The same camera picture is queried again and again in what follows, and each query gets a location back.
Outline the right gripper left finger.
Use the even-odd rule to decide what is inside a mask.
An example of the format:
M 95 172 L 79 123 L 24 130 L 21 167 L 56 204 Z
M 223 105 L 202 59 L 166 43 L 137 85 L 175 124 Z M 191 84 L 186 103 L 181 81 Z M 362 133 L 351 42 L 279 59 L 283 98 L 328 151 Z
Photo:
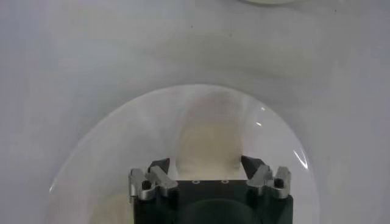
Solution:
M 129 201 L 151 201 L 158 194 L 170 197 L 176 192 L 179 183 L 168 177 L 169 166 L 170 159 L 165 158 L 152 161 L 145 172 L 140 168 L 131 169 L 128 175 Z

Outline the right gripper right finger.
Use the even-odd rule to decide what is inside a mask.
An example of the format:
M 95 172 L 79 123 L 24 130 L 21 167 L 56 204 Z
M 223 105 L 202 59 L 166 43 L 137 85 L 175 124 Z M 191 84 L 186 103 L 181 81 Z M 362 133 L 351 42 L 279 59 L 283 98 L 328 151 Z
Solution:
M 276 199 L 286 199 L 290 195 L 291 172 L 287 167 L 278 167 L 275 175 L 261 159 L 241 156 L 241 164 L 248 180 L 246 184 L 258 196 L 270 195 Z

